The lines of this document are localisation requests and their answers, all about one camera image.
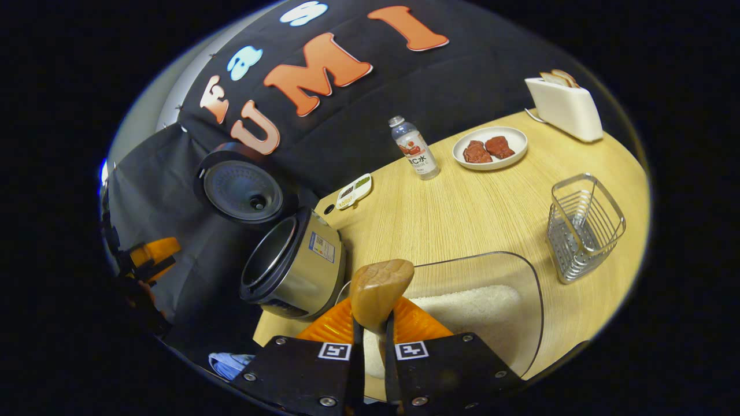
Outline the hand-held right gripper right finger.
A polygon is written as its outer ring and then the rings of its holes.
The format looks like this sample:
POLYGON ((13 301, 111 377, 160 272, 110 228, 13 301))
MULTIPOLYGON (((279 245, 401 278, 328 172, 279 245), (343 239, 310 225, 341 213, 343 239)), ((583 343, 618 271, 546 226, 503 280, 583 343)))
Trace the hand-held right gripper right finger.
POLYGON ((386 334, 386 395, 402 415, 487 415, 527 385, 479 335, 452 333, 407 298, 386 334))

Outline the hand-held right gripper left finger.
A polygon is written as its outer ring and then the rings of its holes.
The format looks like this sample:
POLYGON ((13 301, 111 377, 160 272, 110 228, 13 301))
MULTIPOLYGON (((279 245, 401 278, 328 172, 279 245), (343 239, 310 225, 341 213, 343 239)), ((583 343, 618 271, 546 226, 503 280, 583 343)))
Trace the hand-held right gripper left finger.
POLYGON ((276 335, 231 384, 280 415, 355 415, 363 404, 363 329, 349 298, 296 337, 276 335))

